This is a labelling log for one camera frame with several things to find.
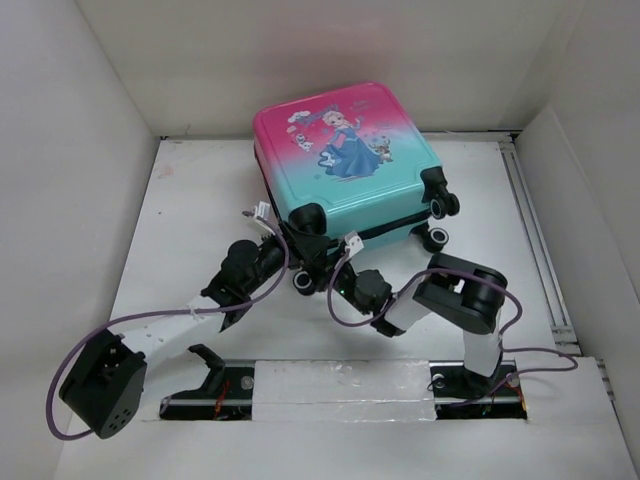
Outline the pink teal kids suitcase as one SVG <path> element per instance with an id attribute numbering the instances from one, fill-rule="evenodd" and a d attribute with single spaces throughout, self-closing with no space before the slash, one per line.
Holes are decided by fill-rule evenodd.
<path id="1" fill-rule="evenodd" d="M 366 248 L 409 235 L 430 253 L 460 211 L 442 162 L 391 90 L 361 83 L 267 107 L 253 118 L 254 155 L 277 216 L 295 234 L 325 239 L 327 261 L 302 259 L 299 291 L 324 287 L 341 240 Z"/>

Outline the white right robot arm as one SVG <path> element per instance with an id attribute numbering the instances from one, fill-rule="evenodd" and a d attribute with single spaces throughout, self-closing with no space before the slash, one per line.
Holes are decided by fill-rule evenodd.
<path id="1" fill-rule="evenodd" d="M 499 318 L 507 299 L 522 307 L 507 290 L 499 271 L 459 257 L 436 253 L 426 269 L 394 292 L 377 270 L 353 271 L 351 251 L 337 261 L 326 288 L 331 318 L 341 326 L 370 326 L 394 338 L 435 314 L 463 332 L 462 370 L 451 379 L 452 396 L 475 400 L 502 387 L 503 360 Z"/>

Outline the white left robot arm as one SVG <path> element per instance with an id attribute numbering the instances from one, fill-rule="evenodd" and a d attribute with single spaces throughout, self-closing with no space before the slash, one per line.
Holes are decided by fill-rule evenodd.
<path id="1" fill-rule="evenodd" d="M 137 412 L 147 374 L 164 361 L 201 347 L 203 333 L 221 333 L 268 298 L 286 273 L 325 259 L 337 242 L 289 222 L 255 221 L 268 231 L 261 244 L 238 240 L 213 277 L 182 309 L 112 319 L 66 354 L 49 385 L 45 419 L 62 441 L 89 435 L 108 439 Z"/>

